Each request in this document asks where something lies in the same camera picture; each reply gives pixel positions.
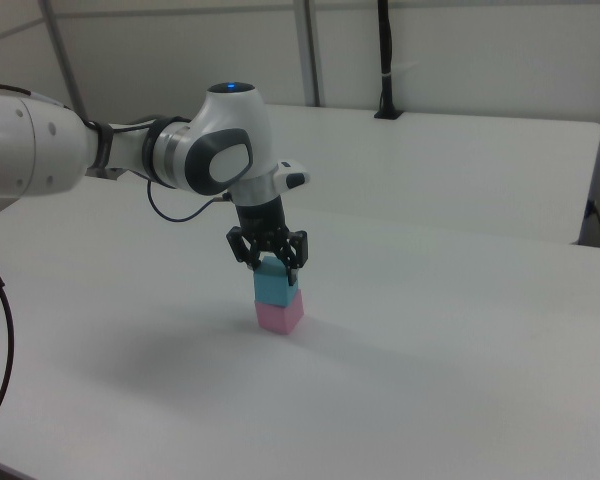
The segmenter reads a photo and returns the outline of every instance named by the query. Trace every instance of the white table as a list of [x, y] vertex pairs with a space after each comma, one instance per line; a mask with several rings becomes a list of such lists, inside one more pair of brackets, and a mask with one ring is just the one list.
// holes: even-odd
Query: white table
[[600, 143], [582, 122], [270, 106], [282, 157], [312, 174], [289, 205], [574, 243]]
[[[156, 192], [170, 214], [199, 198]], [[0, 214], [0, 463], [40, 479], [600, 478], [600, 250], [287, 209], [307, 316], [258, 329], [231, 205], [85, 179]], [[5, 358], [0, 310], [0, 379]]]

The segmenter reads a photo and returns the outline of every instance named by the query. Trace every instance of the white wall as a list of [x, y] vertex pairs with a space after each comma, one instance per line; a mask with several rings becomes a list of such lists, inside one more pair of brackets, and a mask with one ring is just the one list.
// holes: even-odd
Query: white wall
[[53, 5], [91, 118], [193, 117], [225, 81], [257, 85], [268, 103], [305, 104], [291, 0]]
[[[377, 109], [375, 2], [339, 3], [317, 2], [326, 105]], [[390, 16], [397, 106], [600, 123], [600, 5], [392, 8]], [[600, 209], [600, 157], [592, 196]], [[584, 239], [598, 244], [595, 220]]]
[[[0, 83], [71, 104], [37, 2], [0, 1]], [[0, 210], [10, 203], [1, 199]]]

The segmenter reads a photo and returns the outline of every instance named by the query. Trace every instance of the black pole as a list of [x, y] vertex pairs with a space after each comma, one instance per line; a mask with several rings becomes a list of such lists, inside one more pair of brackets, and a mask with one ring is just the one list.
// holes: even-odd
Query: black pole
[[378, 0], [378, 27], [380, 30], [380, 64], [382, 68], [382, 94], [380, 107], [375, 118], [395, 120], [402, 114], [393, 105], [393, 87], [391, 85], [391, 25], [389, 23], [389, 0]]

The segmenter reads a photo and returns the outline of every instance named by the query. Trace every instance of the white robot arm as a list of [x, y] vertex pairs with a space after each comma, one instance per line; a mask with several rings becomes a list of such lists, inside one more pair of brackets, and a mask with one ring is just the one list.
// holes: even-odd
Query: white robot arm
[[0, 95], [0, 197], [64, 192], [89, 168], [128, 169], [201, 195], [226, 190], [240, 220], [227, 235], [236, 259], [255, 269], [260, 252], [273, 252], [295, 282], [307, 260], [307, 236], [286, 227], [280, 194], [309, 175], [298, 162], [273, 155], [266, 107], [252, 85], [214, 85], [191, 121], [133, 126], [85, 121], [28, 93]]

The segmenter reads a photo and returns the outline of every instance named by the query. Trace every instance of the pink block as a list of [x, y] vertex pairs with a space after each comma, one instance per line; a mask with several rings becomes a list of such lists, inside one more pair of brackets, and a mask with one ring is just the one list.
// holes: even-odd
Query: pink block
[[302, 292], [298, 290], [288, 307], [278, 307], [256, 301], [260, 328], [281, 335], [289, 335], [304, 315]]

